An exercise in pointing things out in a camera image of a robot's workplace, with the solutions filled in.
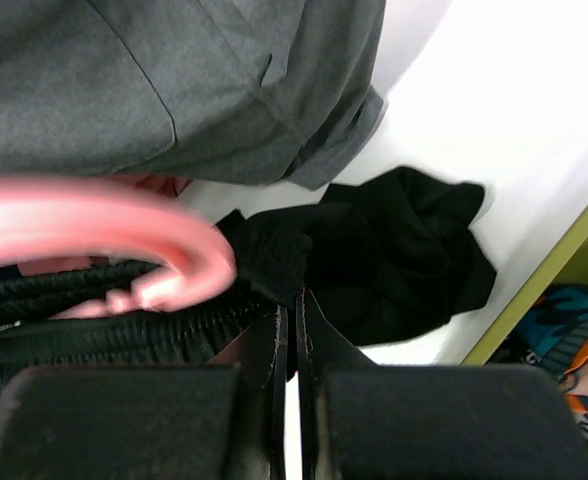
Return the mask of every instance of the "white wall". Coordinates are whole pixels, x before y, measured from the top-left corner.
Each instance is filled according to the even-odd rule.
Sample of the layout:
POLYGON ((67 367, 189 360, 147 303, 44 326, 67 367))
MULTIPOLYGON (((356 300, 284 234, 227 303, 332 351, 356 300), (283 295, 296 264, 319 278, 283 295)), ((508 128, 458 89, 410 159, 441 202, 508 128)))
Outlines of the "white wall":
POLYGON ((379 93, 386 95, 418 57, 452 1, 387 0, 372 75, 372 85, 379 93))

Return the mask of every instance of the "black fabric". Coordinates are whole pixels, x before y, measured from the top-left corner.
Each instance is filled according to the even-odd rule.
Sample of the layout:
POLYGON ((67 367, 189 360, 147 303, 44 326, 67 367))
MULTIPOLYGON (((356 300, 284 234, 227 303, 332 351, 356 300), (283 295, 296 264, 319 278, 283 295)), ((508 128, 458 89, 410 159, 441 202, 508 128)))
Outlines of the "black fabric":
POLYGON ((350 342, 369 345, 419 336, 485 305, 496 272, 468 228, 483 197, 480 185, 401 167, 358 187, 331 185, 318 205, 223 223, 255 290, 289 303, 307 284, 350 342), (277 252, 258 248, 266 235, 307 257, 304 275, 301 265, 276 268, 281 259, 257 261, 256 252, 277 252))
POLYGON ((0 267, 0 282, 4 280, 14 280, 16 278, 23 278, 23 274, 19 270, 18 265, 0 267))
MULTIPOLYGON (((86 300, 103 298, 108 290, 127 290, 132 280, 155 268, 157 265, 152 263, 132 260, 23 278, 3 274, 0 278, 0 325, 42 320, 86 300)), ((12 267, 5 267, 4 271, 12 270, 12 267)))
POLYGON ((34 365, 207 362, 251 321, 274 315, 275 309, 237 284, 209 302, 173 313, 26 323, 0 333, 0 391, 34 365))

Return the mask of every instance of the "pink plastic hanger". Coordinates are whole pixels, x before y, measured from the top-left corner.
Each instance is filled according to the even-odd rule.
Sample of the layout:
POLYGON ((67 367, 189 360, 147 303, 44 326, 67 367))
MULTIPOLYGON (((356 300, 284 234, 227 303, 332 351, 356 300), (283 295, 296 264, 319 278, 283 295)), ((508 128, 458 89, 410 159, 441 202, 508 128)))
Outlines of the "pink plastic hanger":
POLYGON ((0 177, 0 264, 94 254, 156 262, 132 283, 55 318, 174 311, 219 295, 235 277, 232 248, 169 200, 111 183, 0 177))

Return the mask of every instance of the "green trim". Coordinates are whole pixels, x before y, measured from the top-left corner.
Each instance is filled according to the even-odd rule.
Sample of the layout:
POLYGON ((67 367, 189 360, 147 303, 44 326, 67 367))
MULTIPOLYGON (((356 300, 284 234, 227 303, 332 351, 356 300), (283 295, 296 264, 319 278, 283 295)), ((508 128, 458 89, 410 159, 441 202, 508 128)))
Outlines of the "green trim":
POLYGON ((588 237, 588 207, 554 246, 532 276, 463 360, 464 365, 482 365, 523 318, 540 294, 588 237))

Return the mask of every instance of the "white surface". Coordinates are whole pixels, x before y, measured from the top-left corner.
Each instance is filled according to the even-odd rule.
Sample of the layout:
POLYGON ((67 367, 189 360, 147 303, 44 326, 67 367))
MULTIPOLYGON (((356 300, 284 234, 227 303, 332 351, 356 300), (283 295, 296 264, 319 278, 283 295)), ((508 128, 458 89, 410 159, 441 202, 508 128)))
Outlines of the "white surface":
MULTIPOLYGON (((379 363, 458 363, 588 205, 588 0, 455 1, 337 182, 359 184, 401 164, 487 186, 473 230, 498 279, 482 310, 364 351, 379 363)), ((183 198, 216 221, 237 207, 251 215, 322 194, 286 183, 199 183, 183 198)), ((300 478, 295 388, 288 385, 288 478, 300 478)))
POLYGON ((445 16, 452 0, 387 0, 372 85, 387 95, 445 16))

